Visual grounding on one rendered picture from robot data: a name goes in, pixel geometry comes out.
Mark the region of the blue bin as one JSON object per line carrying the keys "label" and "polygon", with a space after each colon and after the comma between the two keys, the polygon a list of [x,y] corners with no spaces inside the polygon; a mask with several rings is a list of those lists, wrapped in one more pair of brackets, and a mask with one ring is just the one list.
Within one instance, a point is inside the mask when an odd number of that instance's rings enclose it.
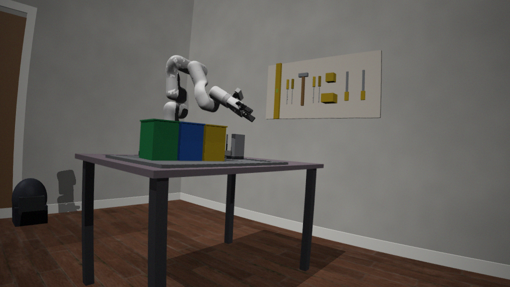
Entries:
{"label": "blue bin", "polygon": [[179,123],[177,161],[202,161],[204,123]]}

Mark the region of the yellow open-top bin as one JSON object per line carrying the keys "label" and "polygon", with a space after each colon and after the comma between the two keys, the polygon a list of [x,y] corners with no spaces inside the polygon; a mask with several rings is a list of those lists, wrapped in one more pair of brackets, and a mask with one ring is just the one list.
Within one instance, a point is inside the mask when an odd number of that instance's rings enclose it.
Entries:
{"label": "yellow open-top bin", "polygon": [[223,125],[204,125],[202,161],[225,161],[226,128]]}

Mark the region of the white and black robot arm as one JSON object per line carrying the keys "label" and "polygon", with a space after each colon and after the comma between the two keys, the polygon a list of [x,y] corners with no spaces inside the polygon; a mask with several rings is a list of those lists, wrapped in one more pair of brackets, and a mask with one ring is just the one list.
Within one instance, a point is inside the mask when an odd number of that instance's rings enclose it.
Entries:
{"label": "white and black robot arm", "polygon": [[207,67],[198,61],[189,61],[188,59],[173,55],[165,65],[165,95],[168,99],[174,100],[167,102],[163,108],[164,120],[179,121],[184,119],[189,110],[189,97],[186,89],[180,86],[180,76],[178,71],[189,74],[194,84],[194,96],[197,104],[202,110],[216,112],[222,104],[226,107],[226,101],[229,97],[242,100],[241,89],[237,88],[233,95],[214,86],[209,91],[208,97],[205,87],[208,85]]}

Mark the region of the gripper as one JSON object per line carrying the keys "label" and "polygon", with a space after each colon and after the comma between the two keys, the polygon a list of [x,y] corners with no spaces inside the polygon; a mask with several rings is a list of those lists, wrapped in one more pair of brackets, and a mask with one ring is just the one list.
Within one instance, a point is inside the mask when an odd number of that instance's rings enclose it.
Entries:
{"label": "gripper", "polygon": [[245,117],[251,122],[255,120],[255,117],[251,115],[253,110],[248,106],[244,105],[244,103],[242,103],[241,101],[237,100],[234,96],[230,96],[227,99],[225,107],[231,109],[238,116]]}

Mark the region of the green open-top bin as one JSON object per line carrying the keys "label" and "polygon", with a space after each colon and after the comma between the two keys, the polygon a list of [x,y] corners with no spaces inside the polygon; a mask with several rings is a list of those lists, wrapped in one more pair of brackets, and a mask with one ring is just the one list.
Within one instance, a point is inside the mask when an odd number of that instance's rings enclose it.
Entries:
{"label": "green open-top bin", "polygon": [[164,119],[139,120],[139,158],[151,161],[177,161],[179,123]]}

